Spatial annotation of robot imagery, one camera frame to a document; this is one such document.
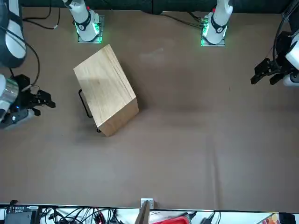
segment black cable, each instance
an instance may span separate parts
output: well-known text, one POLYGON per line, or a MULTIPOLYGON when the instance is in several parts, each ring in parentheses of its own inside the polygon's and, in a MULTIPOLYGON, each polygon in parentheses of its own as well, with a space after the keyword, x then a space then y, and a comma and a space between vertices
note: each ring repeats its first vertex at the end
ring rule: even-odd
POLYGON ((286 14, 284 14, 283 19, 280 22, 279 27, 278 27, 277 32, 276 32, 276 35, 275 35, 274 44, 273 44, 273 51, 272 51, 272 57, 273 57, 273 61, 274 61, 275 65, 276 65, 276 67, 278 69, 280 69, 280 66, 279 66, 279 64, 276 61, 276 44, 277 44, 277 39, 278 39, 278 36, 280 34, 280 31, 282 29, 282 26, 283 26, 285 20, 287 18, 289 18, 290 14, 299 6, 299 3, 297 1, 298 0, 294 0, 291 3, 292 7, 288 7, 287 12, 286 12, 286 14))
POLYGON ((87 209, 87 210, 86 210, 86 212, 85 212, 85 214, 83 215, 83 217, 82 217, 80 223, 83 223, 84 221, 86 221, 87 218, 84 219, 84 217, 87 216, 87 213, 88 213, 89 211, 90 211, 90 209, 87 209))
POLYGON ((47 215, 45 215, 45 223, 47 224, 47 215))
POLYGON ((215 216, 215 211, 213 211, 213 213, 209 216, 209 218, 207 218, 208 220, 210 220, 210 222, 212 222, 214 216, 215 216))
POLYGON ((52 12, 52 0, 49 2, 49 12, 48 15, 45 17, 25 17, 23 20, 45 20, 48 19, 48 17, 51 15, 52 12))
POLYGON ((94 215, 95 213, 97 213, 99 211, 95 211, 93 212, 92 214, 90 214, 89 216, 87 216, 84 220, 81 220, 81 222, 84 222, 86 219, 88 219, 90 216, 94 215))
POLYGON ((187 22, 187 21, 184 21, 184 20, 181 20, 181 19, 178 19, 176 17, 173 17, 171 15, 166 15, 166 14, 160 14, 160 15, 163 15, 163 16, 166 16, 166 17, 169 17, 169 18, 172 18, 178 22, 181 22, 183 24, 186 24, 186 25, 189 25, 191 27, 195 27, 195 28, 202 28, 200 25, 196 24, 196 23, 192 23, 192 22, 187 22))
POLYGON ((14 78, 14 72, 11 68, 9 68, 9 71, 10 71, 10 74, 11 74, 11 77, 14 78))
POLYGON ((93 223, 93 215, 92 215, 92 219, 91 219, 91 221, 90 221, 90 224, 92 224, 93 223))
POLYGON ((220 220, 221 220, 221 212, 219 212, 219 219, 218 219, 218 223, 217 224, 220 223, 220 220))
POLYGON ((59 219, 59 221, 60 221, 61 219, 66 220, 67 218, 70 218, 70 219, 74 219, 74 220, 76 220, 76 221, 79 222, 79 220, 77 219, 77 217, 78 217, 78 215, 79 215, 79 213, 80 213, 81 211, 79 211, 79 212, 77 213, 77 216, 76 216, 75 218, 73 218, 73 217, 69 217, 71 214, 73 214, 74 212, 78 211, 79 209, 81 209, 81 211, 83 210, 82 208, 77 208, 77 209, 73 210, 72 212, 70 212, 69 214, 67 214, 66 216, 61 217, 61 218, 59 219))
POLYGON ((113 216, 116 219, 116 221, 120 224, 121 222, 116 217, 116 211, 117 211, 117 209, 114 209, 113 216))
POLYGON ((109 224, 111 218, 111 210, 108 210, 107 224, 109 224))
POLYGON ((187 12, 190 16, 192 16, 193 19, 195 19, 196 21, 200 20, 200 17, 194 15, 192 12, 187 12))
POLYGON ((59 22, 60 22, 60 8, 58 8, 58 20, 57 20, 57 24, 55 26, 53 26, 53 27, 45 27, 45 26, 43 26, 43 25, 41 25, 41 24, 39 24, 37 22, 31 21, 29 19, 23 19, 23 21, 24 22, 32 23, 32 24, 37 25, 37 26, 39 26, 41 28, 44 28, 44 29, 56 29, 58 27, 58 25, 59 25, 59 22))
POLYGON ((15 33, 11 32, 10 30, 6 29, 6 28, 3 27, 3 26, 0 26, 0 28, 1 28, 2 30, 4 30, 4 31, 8 32, 9 34, 11 34, 12 36, 14 36, 15 38, 17 38, 18 40, 22 41, 22 42, 23 42, 26 46, 28 46, 28 47, 32 50, 32 52, 35 54, 36 59, 37 59, 37 75, 36 75, 36 78, 35 78, 34 82, 33 82, 32 84, 30 84, 29 87, 35 85, 36 82, 37 82, 37 80, 38 80, 38 78, 39 78, 39 73, 40 73, 40 61, 39 61, 39 57, 38 57, 36 51, 33 49, 33 47, 32 47, 30 44, 28 44, 25 40, 23 40, 22 38, 20 38, 20 37, 19 37, 18 35, 16 35, 15 33))

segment tabletop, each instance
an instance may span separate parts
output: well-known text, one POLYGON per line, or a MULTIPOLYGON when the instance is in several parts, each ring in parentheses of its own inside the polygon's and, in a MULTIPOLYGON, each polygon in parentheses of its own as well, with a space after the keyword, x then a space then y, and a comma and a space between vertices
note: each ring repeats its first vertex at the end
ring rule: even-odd
MULTIPOLYGON (((222 48, 202 47, 198 29, 164 16, 97 12, 105 16, 102 44, 77 43, 68 9, 57 29, 24 24, 41 60, 37 84, 57 107, 1 131, 2 203, 139 207, 147 197, 168 209, 299 211, 299 89, 270 86, 268 78, 250 84, 280 15, 233 14, 222 48), (73 72, 107 44, 140 107, 109 138, 86 116, 73 72)), ((44 14, 47 8, 23 10, 44 14)), ((38 22, 56 20, 53 9, 38 22)), ((33 79, 36 71, 28 49, 14 72, 33 79)))

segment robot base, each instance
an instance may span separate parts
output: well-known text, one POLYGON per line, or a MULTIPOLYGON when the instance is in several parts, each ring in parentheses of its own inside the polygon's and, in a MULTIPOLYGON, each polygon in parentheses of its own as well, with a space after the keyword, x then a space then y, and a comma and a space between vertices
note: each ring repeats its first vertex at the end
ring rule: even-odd
POLYGON ((102 43, 103 40, 103 29, 104 29, 104 18, 105 16, 99 15, 99 23, 96 28, 99 29, 99 34, 92 40, 92 41, 84 41, 82 38, 78 35, 78 43, 102 43))
POLYGON ((206 39, 201 35, 200 44, 202 46, 214 46, 214 47, 225 47, 225 40, 222 39, 222 41, 218 44, 210 44, 206 39))

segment black handle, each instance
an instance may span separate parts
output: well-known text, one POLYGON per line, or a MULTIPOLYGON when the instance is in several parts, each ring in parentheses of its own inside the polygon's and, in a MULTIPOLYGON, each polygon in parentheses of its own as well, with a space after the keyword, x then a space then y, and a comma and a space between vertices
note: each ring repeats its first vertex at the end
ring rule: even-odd
POLYGON ((82 104, 83 104, 83 107, 84 107, 84 109, 85 109, 85 112, 86 112, 86 114, 87 114, 87 116, 88 116, 89 118, 93 118, 92 115, 88 114, 88 110, 87 110, 87 107, 85 106, 85 103, 84 103, 83 98, 81 97, 81 93, 82 93, 82 89, 79 90, 79 96, 80 96, 80 99, 81 99, 81 101, 82 101, 82 104))

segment wooden box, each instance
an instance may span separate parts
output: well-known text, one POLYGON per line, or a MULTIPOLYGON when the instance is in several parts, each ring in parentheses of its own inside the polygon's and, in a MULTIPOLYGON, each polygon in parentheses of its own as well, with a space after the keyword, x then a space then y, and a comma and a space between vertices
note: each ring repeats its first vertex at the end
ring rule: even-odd
POLYGON ((79 64, 74 72, 93 119, 106 136, 139 112, 136 95, 110 45, 79 64))

